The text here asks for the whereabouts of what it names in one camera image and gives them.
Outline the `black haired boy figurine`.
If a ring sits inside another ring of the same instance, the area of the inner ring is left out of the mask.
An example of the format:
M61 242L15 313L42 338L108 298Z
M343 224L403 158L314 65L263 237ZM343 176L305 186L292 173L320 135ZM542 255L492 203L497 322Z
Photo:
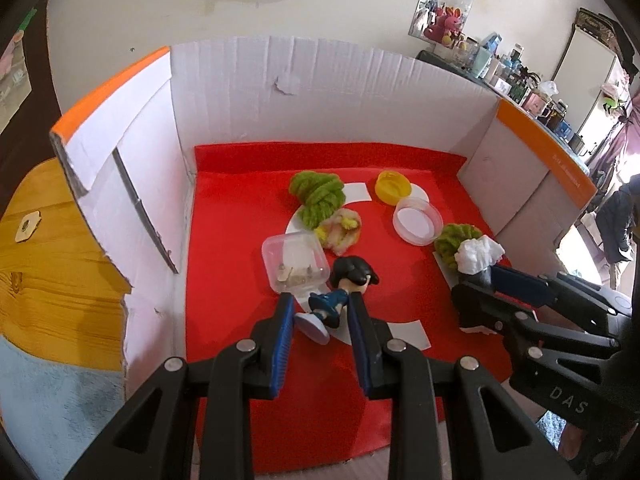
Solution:
M364 294L371 285L380 282L372 266L361 257L338 257L329 277L330 290L323 294L311 292L308 312L294 315L295 326L316 344L330 341L330 330L338 330L342 312L349 305L354 292Z

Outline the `green pipe cleaner ball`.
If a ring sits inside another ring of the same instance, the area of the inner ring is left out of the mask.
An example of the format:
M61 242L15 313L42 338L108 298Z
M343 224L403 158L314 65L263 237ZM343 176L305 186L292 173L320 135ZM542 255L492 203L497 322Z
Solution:
M450 270L457 270L458 264L454 255L466 240L477 240L483 232L472 224L448 223L442 228L439 236L434 240L435 252Z
M344 186L337 174L310 170L294 174L288 192L299 200L298 218L307 230L314 230L344 205Z

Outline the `clear square plastic box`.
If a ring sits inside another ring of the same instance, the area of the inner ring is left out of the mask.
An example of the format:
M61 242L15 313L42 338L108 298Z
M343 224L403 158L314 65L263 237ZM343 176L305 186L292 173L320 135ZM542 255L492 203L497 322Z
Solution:
M262 243L262 262L271 289L297 294L324 284L330 266L318 237L311 232L270 236Z

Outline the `yellow pink fuzzy toy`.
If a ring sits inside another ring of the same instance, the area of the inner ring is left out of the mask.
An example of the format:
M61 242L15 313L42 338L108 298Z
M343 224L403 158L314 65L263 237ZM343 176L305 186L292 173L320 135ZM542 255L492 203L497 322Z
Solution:
M341 257L354 246L360 237L362 222L357 211L341 208L335 214L322 221L315 229L323 249Z

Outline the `yellow plastic lid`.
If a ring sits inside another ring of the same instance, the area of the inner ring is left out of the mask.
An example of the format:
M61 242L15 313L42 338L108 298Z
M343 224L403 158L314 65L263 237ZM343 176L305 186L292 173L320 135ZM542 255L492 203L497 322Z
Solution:
M374 192L384 204L396 206L411 195L412 187L408 178L400 172L383 170L376 178Z

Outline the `clutter of bottles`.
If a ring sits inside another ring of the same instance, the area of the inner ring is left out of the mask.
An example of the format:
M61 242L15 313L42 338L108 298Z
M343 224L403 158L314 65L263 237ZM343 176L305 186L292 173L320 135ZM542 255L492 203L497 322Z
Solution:
M499 39L493 34L484 44L479 44L470 37L459 36L450 48L451 65L470 81L482 84L519 107L575 155L576 150L570 146L574 131L566 121L568 106L555 99L558 94L556 83L543 80L524 66L518 57L521 54L518 47L510 55L497 56Z

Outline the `light blue towel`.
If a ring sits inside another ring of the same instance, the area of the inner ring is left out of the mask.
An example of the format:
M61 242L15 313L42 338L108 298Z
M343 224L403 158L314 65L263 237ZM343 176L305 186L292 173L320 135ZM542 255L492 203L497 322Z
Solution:
M124 404L124 376L36 358L1 341L1 417L39 479L62 479Z

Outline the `orange white cardboard box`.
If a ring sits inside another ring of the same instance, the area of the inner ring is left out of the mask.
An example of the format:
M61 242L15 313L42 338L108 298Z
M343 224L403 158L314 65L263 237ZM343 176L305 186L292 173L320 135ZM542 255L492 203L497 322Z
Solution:
M209 479L252 475L249 448L275 463L347 424L294 422L332 382L370 422L351 379L349 336L314 368L293 334L294 298L258 306L257 249L283 231L313 233L327 212L377 209L359 243L381 274L381 312L408 318L400 289L414 253L390 232L372 172L398 168L446 216L499 232L547 179L581 211L594 186L528 115L464 79L380 49L304 38L226 38L160 49L75 104L51 132L74 200L130 286L126 341L151 362L138 388L70 470L74 479L185 479L194 438ZM300 388L292 406L283 386Z

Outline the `wooden flower coaster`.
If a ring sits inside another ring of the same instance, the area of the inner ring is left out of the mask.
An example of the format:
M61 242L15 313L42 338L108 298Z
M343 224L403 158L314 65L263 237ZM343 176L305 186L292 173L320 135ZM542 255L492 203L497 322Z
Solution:
M29 214L25 214L22 218L20 225L14 236L14 240L17 243L26 242L35 233L38 228L38 224L41 221L41 212L39 210L32 211Z

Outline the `pink dragon plush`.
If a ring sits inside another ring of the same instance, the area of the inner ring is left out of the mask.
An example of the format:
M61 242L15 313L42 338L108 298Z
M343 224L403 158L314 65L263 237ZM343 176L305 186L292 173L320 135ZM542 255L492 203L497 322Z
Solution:
M462 11L453 6L442 6L436 10L433 24L428 25L423 36L446 48L451 48L460 36Z

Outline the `pink plush toys bunch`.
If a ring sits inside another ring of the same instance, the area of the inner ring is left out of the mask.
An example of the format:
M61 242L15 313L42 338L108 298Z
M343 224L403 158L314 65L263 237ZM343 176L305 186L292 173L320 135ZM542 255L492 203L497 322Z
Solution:
M27 27L37 14L32 8L25 16L16 33L10 40L1 58L1 103L13 102L19 106L29 95L30 86L26 56L24 49L24 36Z

